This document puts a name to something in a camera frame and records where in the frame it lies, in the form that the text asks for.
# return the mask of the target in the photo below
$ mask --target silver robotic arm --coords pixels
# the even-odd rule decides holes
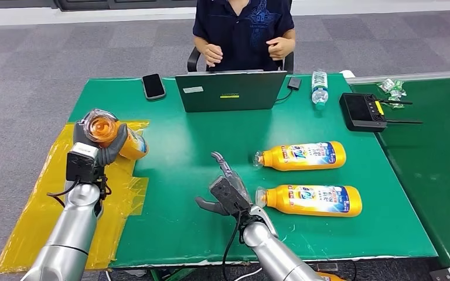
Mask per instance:
[[[63,212],[46,245],[22,281],[80,280],[96,230],[99,188],[77,184],[67,195]]]
[[[196,197],[198,206],[221,215],[231,215],[237,220],[240,242],[253,250],[272,281],[324,281],[278,239],[277,230],[267,213],[252,204],[244,183],[223,157],[217,152],[212,156],[224,174],[210,186],[210,192],[218,202]]]
[[[103,200],[111,194],[104,166],[112,163],[127,139],[127,125],[107,148],[88,140],[80,122],[74,127],[74,145],[66,160],[66,190],[54,197],[63,206],[46,244],[21,281],[78,281],[82,278]],[[66,195],[65,203],[59,199]]]
[[[265,212],[259,206],[258,212]],[[293,253],[272,232],[268,224],[252,222],[243,231],[242,239],[258,257],[263,271],[273,281],[323,281],[315,271]]]

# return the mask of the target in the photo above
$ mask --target water bottle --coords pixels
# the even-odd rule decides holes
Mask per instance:
[[[329,99],[327,74],[321,70],[313,72],[311,78],[311,100],[315,104],[317,110],[322,110],[325,107],[325,103]]]

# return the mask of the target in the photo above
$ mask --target laptop lid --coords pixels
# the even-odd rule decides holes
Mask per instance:
[[[270,109],[286,71],[175,76],[186,112]]]

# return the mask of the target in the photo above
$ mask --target hand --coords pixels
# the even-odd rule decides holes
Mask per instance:
[[[210,67],[214,67],[215,63],[220,63],[223,59],[223,53],[221,52],[220,46],[213,44],[206,45],[203,55],[204,59],[206,59],[206,64]]]
[[[294,39],[287,39],[283,37],[277,37],[275,39],[267,41],[268,52],[273,60],[283,60],[288,54],[294,51],[296,47],[296,41]]]

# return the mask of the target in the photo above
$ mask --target person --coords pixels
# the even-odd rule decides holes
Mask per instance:
[[[277,70],[295,48],[289,0],[197,0],[194,43],[210,71]]]

